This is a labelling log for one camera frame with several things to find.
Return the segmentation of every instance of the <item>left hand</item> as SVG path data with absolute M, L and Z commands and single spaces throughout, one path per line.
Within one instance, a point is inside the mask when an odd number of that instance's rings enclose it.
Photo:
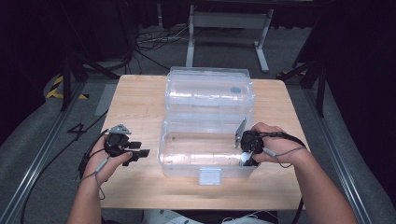
M 99 151 L 105 147 L 106 135 L 99 138 L 96 142 L 95 146 L 92 149 L 91 155 L 96 151 Z M 123 164 L 125 161 L 128 161 L 132 157 L 132 152 L 126 152 L 118 157 L 109 157 L 108 154 L 102 150 L 95 155 L 93 155 L 85 168 L 85 172 L 82 178 L 87 175 L 90 175 L 95 172 L 96 168 L 108 157 L 107 163 L 104 165 L 102 170 L 100 170 L 97 174 L 97 181 L 99 186 L 101 186 L 104 182 L 106 182 L 116 171 L 117 167 Z

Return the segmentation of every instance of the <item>black cable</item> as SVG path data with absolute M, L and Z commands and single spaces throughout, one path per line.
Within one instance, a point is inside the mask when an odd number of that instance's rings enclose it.
M 296 215 L 294 216 L 294 219 L 291 222 L 291 224 L 297 223 L 298 219 L 300 218 L 300 214 L 303 211 L 303 205 L 304 205 L 304 200 L 303 200 L 303 198 L 301 198 L 300 203 L 298 204 Z
M 294 148 L 294 149 L 292 149 L 292 150 L 290 150 L 290 151 L 287 151 L 287 152 L 285 152 L 285 153 L 282 153 L 282 154 L 279 154 L 279 155 L 275 155 L 274 157 L 275 157 L 275 159 L 277 160 L 277 163 L 279 163 L 279 165 L 280 165 L 281 167 L 283 167 L 283 168 L 289 168 L 289 167 L 292 166 L 292 164 L 289 164 L 289 165 L 287 165 L 287 166 L 284 166 L 284 165 L 280 162 L 280 160 L 279 160 L 278 157 L 284 156 L 284 155 L 286 155 L 286 154 L 291 153 L 292 151 L 300 150 L 300 149 L 303 149 L 303 148 L 306 148 L 306 147 L 297 147 L 297 148 Z
M 134 54 L 132 54 L 132 56 L 136 59 L 137 61 L 137 66 L 139 67 L 139 75 L 141 75 L 143 73 L 143 69 L 140 66 L 140 61 L 136 58 L 136 56 L 134 56 Z
M 91 155 L 89 158 L 92 158 L 92 156 L 94 156 L 96 153 L 99 153 L 99 152 L 101 152 L 101 151 L 103 151 L 103 150 L 105 150 L 105 149 L 102 148 L 102 149 L 100 149 L 100 150 L 97 150 L 97 151 L 93 152 L 92 155 Z
M 300 144 L 301 146 L 305 147 L 305 144 L 303 143 L 303 141 L 301 141 L 300 139 L 294 137 L 293 135 L 290 135 L 288 133 L 283 133 L 283 132 L 273 132 L 273 133 L 258 133 L 259 136 L 257 136 L 257 138 L 261 138 L 261 137 L 281 137 L 281 138 L 285 138 L 288 140 L 291 140 L 293 142 L 296 142 L 298 144 Z
M 140 35 L 150 35 L 150 36 L 149 37 L 146 37 L 146 36 L 139 37 L 138 36 L 135 41 L 135 49 L 138 49 L 139 51 L 142 51 L 142 50 L 148 51 L 148 50 L 160 49 L 169 43 L 175 43 L 175 42 L 179 41 L 180 39 L 183 39 L 184 34 L 186 34 L 188 32 L 188 29 L 187 29 L 188 27 L 189 26 L 186 26 L 181 30 L 174 31 L 173 33 L 171 33 L 171 31 L 168 31 L 167 35 L 163 35 L 163 32 L 161 32 L 157 36 L 153 36 L 150 33 L 140 34 Z M 142 46 L 142 45 L 148 44 L 148 43 L 151 43 L 150 47 Z
M 49 161 L 49 163 L 47 163 L 47 165 L 40 171 L 40 173 L 38 173 L 37 178 L 35 179 L 34 183 L 32 184 L 32 187 L 30 187 L 29 192 L 23 202 L 23 207 L 21 210 L 21 224 L 23 224 L 24 222 L 24 214 L 25 214 L 25 210 L 26 210 L 26 206 L 27 203 L 29 201 L 30 195 L 32 194 L 33 189 L 35 188 L 35 184 L 38 182 L 38 179 L 40 178 L 40 176 L 42 176 L 44 174 L 44 172 L 50 167 L 50 165 L 62 154 L 64 153 L 75 141 L 77 141 L 84 133 L 86 133 L 93 125 L 95 125 L 102 117 L 105 116 L 105 114 L 107 114 L 107 111 L 105 111 L 105 113 L 103 113 L 96 121 L 93 122 L 93 124 L 91 124 L 86 130 L 80 132 L 77 134 L 77 136 L 70 141 L 64 148 L 61 149 L 61 151 L 59 151 L 53 158 L 52 160 Z M 93 148 L 94 144 L 97 142 L 99 138 L 96 139 L 96 141 L 94 141 L 94 143 L 91 144 L 90 146 L 90 150 Z
M 142 52 L 140 52 L 139 50 L 136 50 L 136 52 L 137 52 L 137 53 L 139 53 L 140 55 L 142 55 L 143 57 L 145 57 L 145 58 L 149 59 L 150 61 L 152 61 L 152 62 L 154 62 L 154 63 L 158 64 L 160 67 L 162 67 L 162 68 L 164 68 L 164 69 L 167 69 L 167 70 L 170 70 L 170 68 L 169 68 L 169 67 L 166 67 L 165 65 L 162 65 L 162 64 L 160 64 L 160 63 L 158 63 L 158 62 L 156 62 L 156 61 L 152 60 L 150 57 L 146 56 L 145 54 L 143 54 L 143 53 L 142 53 Z
M 95 146 L 96 142 L 99 141 L 99 139 L 108 131 L 108 129 L 102 131 L 101 133 L 99 133 L 98 136 L 96 136 L 95 140 L 93 140 L 93 142 L 91 143 L 90 147 L 88 148 L 87 152 L 84 154 L 88 159 L 90 159 L 90 154 L 91 151 L 93 149 L 93 147 Z
M 127 65 L 128 65 L 129 74 L 132 74 L 131 67 L 129 66 L 128 63 L 127 63 Z

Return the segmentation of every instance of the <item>dark background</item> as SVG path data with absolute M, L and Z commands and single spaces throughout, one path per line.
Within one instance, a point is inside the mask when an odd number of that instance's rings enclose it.
M 97 62 L 118 59 L 125 53 L 115 1 L 100 2 L 0 3 L 0 144 L 44 104 L 43 89 L 61 71 L 69 50 Z M 272 25 L 315 26 L 297 62 L 326 60 L 329 86 L 344 122 L 395 204 L 396 8 L 381 1 L 338 2 L 333 4 L 342 10 L 280 9 Z M 164 26 L 187 22 L 188 8 L 164 6 Z M 122 15 L 133 28 L 158 24 L 155 4 L 131 4 L 128 10 Z

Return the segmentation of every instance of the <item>transparent plastic container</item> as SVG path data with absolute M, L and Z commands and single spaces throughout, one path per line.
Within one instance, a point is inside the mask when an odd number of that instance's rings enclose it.
M 165 93 L 158 160 L 165 175 L 199 177 L 219 184 L 246 177 L 256 167 L 239 166 L 235 132 L 253 124 L 255 94 L 246 69 L 172 67 Z

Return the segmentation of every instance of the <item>human hand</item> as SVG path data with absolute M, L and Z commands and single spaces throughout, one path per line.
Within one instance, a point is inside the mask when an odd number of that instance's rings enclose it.
M 116 171 L 117 167 L 128 161 L 132 157 L 132 152 L 126 152 L 118 157 L 110 157 L 103 148 L 105 147 L 106 135 L 99 138 L 95 146 L 92 148 L 90 160 L 88 161 L 87 167 L 83 177 L 88 178 L 89 175 L 93 175 L 95 170 L 101 165 L 104 160 L 107 160 L 103 168 L 96 174 L 97 184 L 101 186 L 105 181 L 107 181 Z
M 255 124 L 252 129 L 257 133 L 273 133 L 273 132 L 283 132 L 281 128 L 277 126 L 268 126 L 265 123 L 259 122 Z M 253 160 L 257 162 L 263 161 L 272 161 L 272 162 L 281 162 L 281 163 L 291 163 L 294 164 L 299 160 L 299 156 L 307 152 L 307 150 L 294 150 L 295 148 L 302 147 L 300 144 L 282 138 L 282 137 L 264 137 L 262 139 L 264 142 L 264 146 L 269 148 L 271 151 L 275 152 L 276 155 L 282 155 L 283 153 L 287 153 L 282 156 L 277 156 L 276 158 L 270 156 L 269 154 L 263 152 L 261 154 L 253 155 Z

